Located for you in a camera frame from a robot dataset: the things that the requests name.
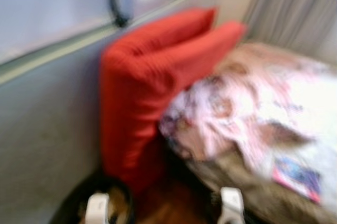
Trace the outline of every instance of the pillow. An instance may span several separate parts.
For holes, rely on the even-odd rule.
[[[101,62],[101,149],[108,175],[134,194],[165,172],[157,122],[171,100],[211,73],[245,33],[237,22],[211,30],[213,9],[191,9],[116,41]]]

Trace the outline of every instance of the gray curtain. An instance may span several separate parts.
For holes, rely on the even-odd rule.
[[[248,39],[314,55],[337,18],[337,0],[254,0]]]

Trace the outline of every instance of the trash can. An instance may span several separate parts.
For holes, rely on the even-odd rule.
[[[118,215],[111,215],[108,218],[108,223],[135,223],[133,197],[129,188],[119,179],[107,176],[102,170],[98,170],[70,193],[50,221],[50,224],[85,224],[86,204],[89,197],[97,192],[109,194],[110,200],[114,200],[114,198],[116,200],[123,196],[125,205],[127,205],[127,213],[124,214],[124,221],[118,221]]]

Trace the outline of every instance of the gray wall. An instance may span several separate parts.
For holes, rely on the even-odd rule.
[[[98,165],[98,62],[112,38],[0,86],[0,222],[46,223]]]

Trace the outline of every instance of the black container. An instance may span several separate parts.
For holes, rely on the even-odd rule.
[[[50,224],[77,224],[80,221],[78,210],[83,202],[88,202],[89,197],[97,191],[107,192],[111,187],[118,187],[124,192],[125,199],[130,211],[127,224],[135,224],[134,204],[129,188],[119,179],[105,175],[101,170],[93,173],[81,184],[79,184],[71,194],[64,200]]]

